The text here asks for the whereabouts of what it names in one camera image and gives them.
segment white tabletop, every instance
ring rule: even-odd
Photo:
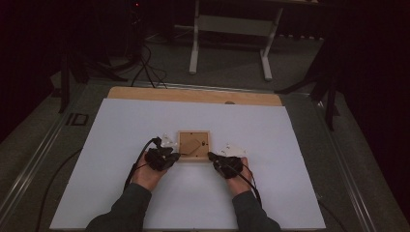
[[[213,151],[247,150],[263,208],[282,229],[325,228],[283,106],[171,101],[103,101],[51,229],[81,229],[109,212],[151,138],[210,131]],[[210,162],[177,162],[153,192],[145,229],[236,229],[228,188]]]

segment metal stand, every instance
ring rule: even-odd
[[[306,86],[312,82],[317,82],[314,86],[313,90],[310,92],[309,96],[313,101],[320,102],[323,97],[328,93],[328,100],[326,105],[326,114],[325,114],[325,122],[328,125],[331,131],[334,130],[333,127],[333,115],[335,111],[335,97],[336,97],[336,88],[337,88],[337,80],[341,75],[341,69],[334,69],[333,71],[327,72],[314,72],[314,66],[309,68],[305,79],[291,85],[282,90],[276,90],[276,94],[289,94],[303,86]]]
[[[260,58],[262,61],[265,80],[271,81],[272,73],[269,65],[268,54],[271,49],[272,42],[274,41],[282,12],[283,8],[279,8],[273,22],[203,15],[199,13],[199,0],[195,0],[195,18],[193,21],[193,46],[190,56],[190,74],[196,74],[196,68],[198,65],[199,30],[214,31],[253,36],[267,36],[268,41],[265,48],[260,51]]]

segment human hand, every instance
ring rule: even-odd
[[[145,152],[137,164],[137,168],[132,175],[131,182],[141,185],[142,187],[153,191],[160,181],[161,177],[165,175],[167,170],[158,171],[153,170],[145,160]]]
[[[247,158],[241,158],[241,162],[243,165],[246,167],[243,168],[241,174],[251,182],[252,174],[251,172],[247,169],[248,166],[248,159]],[[240,176],[236,176],[234,178],[230,178],[226,180],[226,183],[229,186],[229,189],[231,190],[233,196],[236,196],[244,191],[249,191],[251,190],[250,185],[242,179]]]

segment wire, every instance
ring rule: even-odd
[[[142,62],[142,66],[143,66],[143,68],[144,68],[144,71],[145,71],[145,73],[147,74],[148,80],[150,81],[150,83],[151,83],[151,85],[153,86],[153,88],[155,88],[154,82],[153,82],[153,80],[151,79],[151,76],[149,75],[148,70],[147,70],[147,62],[144,60],[144,58],[141,59],[141,62]]]
[[[135,83],[136,79],[138,78],[138,76],[141,74],[142,70],[144,69],[144,67],[141,67],[141,69],[136,73],[135,77],[133,78],[132,82],[131,82],[131,86],[133,87],[133,84]]]
[[[53,176],[51,177],[50,182],[48,183],[47,188],[45,189],[45,194],[43,196],[43,200],[42,200],[42,206],[40,208],[40,213],[39,213],[39,217],[37,219],[37,226],[36,226],[36,231],[40,231],[40,224],[42,222],[42,216],[43,216],[43,210],[44,210],[44,205],[45,205],[45,201],[47,199],[48,196],[48,191],[51,188],[51,185],[55,179],[55,177],[57,176],[57,174],[60,172],[61,168],[63,168],[63,166],[69,161],[71,160],[73,157],[75,157],[79,152],[81,152],[82,148],[80,148],[79,150],[77,150],[76,152],[74,152],[72,155],[70,155],[68,158],[66,158],[66,160],[64,160],[64,162],[58,167],[57,171],[55,171],[55,173],[53,174]]]
[[[344,232],[347,232],[346,227],[344,227],[343,223],[341,223],[341,221],[335,216],[335,214],[328,207],[326,207],[323,202],[321,202],[320,200],[317,200],[317,202],[319,202],[319,205],[323,207],[323,209],[325,209],[334,218],[334,220],[340,225],[341,229]]]
[[[129,173],[129,175],[128,175],[128,177],[127,177],[127,180],[126,180],[126,182],[125,182],[125,184],[124,184],[124,189],[123,189],[123,191],[126,190],[127,186],[130,184],[131,178],[132,178],[132,175],[133,175],[133,172],[134,172],[136,169],[141,168],[141,167],[143,167],[144,165],[148,164],[148,163],[145,163],[145,164],[143,164],[143,165],[137,167],[137,165],[138,165],[138,163],[139,163],[139,160],[141,160],[142,156],[144,155],[145,150],[147,150],[148,146],[150,146],[150,144],[151,144],[152,142],[154,142],[154,138],[152,138],[150,141],[147,142],[147,144],[145,144],[144,148],[141,150],[141,153],[139,154],[138,158],[136,159],[136,162],[132,165],[132,168],[131,168],[131,170],[130,170],[130,173]]]
[[[235,168],[233,168],[231,165],[229,165],[229,164],[226,164],[226,166],[228,167],[228,168],[230,168],[232,171],[234,171],[236,174],[238,174],[238,176],[240,176],[242,179],[244,179],[244,181],[246,182],[246,183],[248,183],[248,185],[250,185],[250,187],[253,189],[253,192],[255,193],[255,195],[256,195],[256,200],[259,202],[259,205],[260,205],[260,207],[262,208],[262,199],[260,198],[260,194],[259,194],[259,191],[257,190],[257,188],[246,178],[246,177],[244,177],[241,173],[239,173],[237,170],[235,170]]]
[[[150,47],[148,47],[146,44],[144,45],[144,47],[148,50],[148,52],[149,52],[149,54],[150,54],[150,58],[151,58],[152,51],[151,51]],[[156,87],[158,87],[158,85],[161,83],[161,84],[165,87],[165,89],[167,89],[166,84],[163,82],[163,80],[166,79],[166,76],[167,76],[166,71],[160,70],[160,69],[157,69],[157,68],[154,68],[154,67],[150,66],[150,65],[148,64],[148,62],[149,62],[149,60],[147,60],[147,62],[146,62],[146,67],[150,68],[150,69],[151,69],[151,72],[152,72],[152,73],[154,74],[154,76],[159,80],[159,82],[157,83]],[[163,77],[163,78],[160,78],[160,77],[154,72],[154,70],[163,72],[163,73],[164,73],[164,77]]]
[[[253,173],[250,171],[250,169],[246,166],[246,165],[244,165],[243,163],[242,163],[242,166],[244,166],[249,172],[250,172],[250,176],[252,177],[252,179],[253,179],[253,183],[255,184],[255,187],[256,187],[256,181],[255,181],[255,179],[253,178]]]

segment wooden strip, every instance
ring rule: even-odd
[[[111,88],[109,99],[131,99],[169,102],[236,103],[252,105],[282,106],[275,94],[255,94],[208,90],[152,89],[136,87]]]

